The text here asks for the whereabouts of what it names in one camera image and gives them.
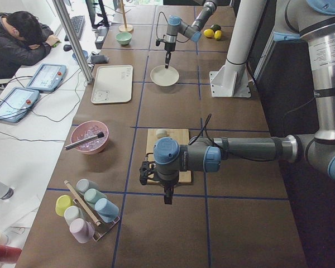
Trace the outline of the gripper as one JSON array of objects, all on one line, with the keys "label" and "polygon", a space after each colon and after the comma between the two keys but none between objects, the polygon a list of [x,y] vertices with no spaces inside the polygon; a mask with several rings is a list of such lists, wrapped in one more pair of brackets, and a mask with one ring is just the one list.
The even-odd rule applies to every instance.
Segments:
[{"label": "gripper", "polygon": [[170,59],[171,59],[171,51],[167,51],[165,55],[165,69],[169,68]]},{"label": "gripper", "polygon": [[172,205],[173,203],[173,193],[174,193],[174,187],[176,185],[176,182],[174,181],[165,181],[163,182],[164,185],[164,204],[166,205]]}]

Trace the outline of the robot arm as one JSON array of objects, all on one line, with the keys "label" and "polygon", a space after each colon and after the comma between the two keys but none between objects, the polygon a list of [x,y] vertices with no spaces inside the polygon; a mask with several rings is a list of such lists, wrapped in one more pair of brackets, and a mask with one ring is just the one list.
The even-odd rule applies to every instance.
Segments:
[{"label": "robot arm", "polygon": [[163,38],[156,39],[156,46],[159,46],[161,42],[164,43],[164,50],[166,51],[165,69],[169,68],[171,53],[175,51],[176,43],[178,41],[178,34],[183,35],[194,43],[198,42],[202,35],[201,30],[209,18],[215,13],[217,7],[229,5],[231,1],[207,0],[195,2],[202,6],[202,10],[196,16],[191,25],[184,22],[178,16],[170,16],[167,19],[166,34],[163,36]]},{"label": "robot arm", "polygon": [[[179,17],[168,20],[165,42],[165,69],[181,33],[197,42],[200,29],[217,9],[217,1],[200,1],[203,10],[191,26]],[[140,183],[158,181],[164,187],[164,203],[172,204],[174,186],[181,171],[217,172],[221,160],[229,156],[252,161],[305,159],[313,168],[335,180],[335,1],[276,1],[274,41],[305,40],[308,43],[313,76],[314,98],[319,130],[314,135],[288,135],[283,138],[210,138],[206,121],[199,135],[187,145],[179,145],[170,137],[154,144],[154,161],[148,153],[140,167]],[[241,1],[225,64],[210,72],[213,97],[232,97],[246,66],[249,49],[255,37],[266,1]]]}]

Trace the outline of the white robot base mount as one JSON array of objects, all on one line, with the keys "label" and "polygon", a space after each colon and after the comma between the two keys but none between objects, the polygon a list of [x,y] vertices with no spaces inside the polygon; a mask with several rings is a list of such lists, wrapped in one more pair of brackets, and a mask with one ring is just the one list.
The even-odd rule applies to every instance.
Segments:
[{"label": "white robot base mount", "polygon": [[240,2],[225,64],[209,73],[212,97],[251,96],[246,65],[266,3],[263,0]]}]

